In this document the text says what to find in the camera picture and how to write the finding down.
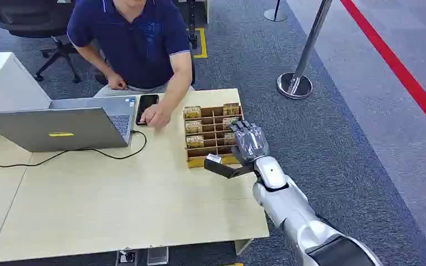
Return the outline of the person's left hand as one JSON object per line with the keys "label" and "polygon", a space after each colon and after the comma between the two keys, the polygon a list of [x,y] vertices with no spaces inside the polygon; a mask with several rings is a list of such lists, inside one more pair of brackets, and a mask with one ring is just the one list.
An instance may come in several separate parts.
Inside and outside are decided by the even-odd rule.
{"label": "person's left hand", "polygon": [[154,104],[142,113],[140,122],[144,122],[150,127],[160,129],[169,123],[172,111],[171,108],[164,104]]}

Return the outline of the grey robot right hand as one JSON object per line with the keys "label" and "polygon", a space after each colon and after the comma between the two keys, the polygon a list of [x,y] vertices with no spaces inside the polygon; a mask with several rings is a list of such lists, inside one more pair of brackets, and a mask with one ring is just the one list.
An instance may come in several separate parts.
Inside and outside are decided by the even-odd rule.
{"label": "grey robot right hand", "polygon": [[246,120],[236,120],[231,123],[230,129],[235,139],[231,151],[241,165],[246,166],[270,155],[270,147],[261,127]]}

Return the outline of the person's right hand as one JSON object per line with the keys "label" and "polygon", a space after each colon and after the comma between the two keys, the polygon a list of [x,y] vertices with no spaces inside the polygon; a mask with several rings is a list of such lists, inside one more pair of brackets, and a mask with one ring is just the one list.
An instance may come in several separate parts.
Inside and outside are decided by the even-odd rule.
{"label": "person's right hand", "polygon": [[127,87],[126,82],[117,73],[111,73],[107,75],[106,78],[108,81],[108,86],[112,90],[126,90],[126,87]]}

